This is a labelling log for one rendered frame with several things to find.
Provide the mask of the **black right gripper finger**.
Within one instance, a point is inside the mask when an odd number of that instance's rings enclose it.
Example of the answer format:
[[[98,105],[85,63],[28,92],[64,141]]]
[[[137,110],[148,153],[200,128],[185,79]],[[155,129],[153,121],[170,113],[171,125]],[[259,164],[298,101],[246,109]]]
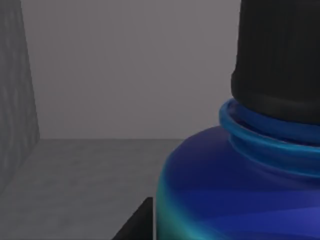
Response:
[[[112,240],[153,240],[154,199],[147,197]]]

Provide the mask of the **grey cabinet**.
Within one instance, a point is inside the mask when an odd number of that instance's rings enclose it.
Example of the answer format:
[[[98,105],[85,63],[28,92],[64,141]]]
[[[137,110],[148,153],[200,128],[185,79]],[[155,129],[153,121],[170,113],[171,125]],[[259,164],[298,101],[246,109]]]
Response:
[[[0,0],[0,194],[39,139],[21,0]]]

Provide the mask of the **blue bottle with black cap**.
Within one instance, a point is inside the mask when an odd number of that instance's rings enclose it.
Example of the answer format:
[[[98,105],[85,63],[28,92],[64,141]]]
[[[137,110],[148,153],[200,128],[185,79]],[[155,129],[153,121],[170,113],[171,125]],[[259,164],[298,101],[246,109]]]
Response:
[[[320,0],[241,0],[231,93],[167,158],[156,240],[320,240]]]

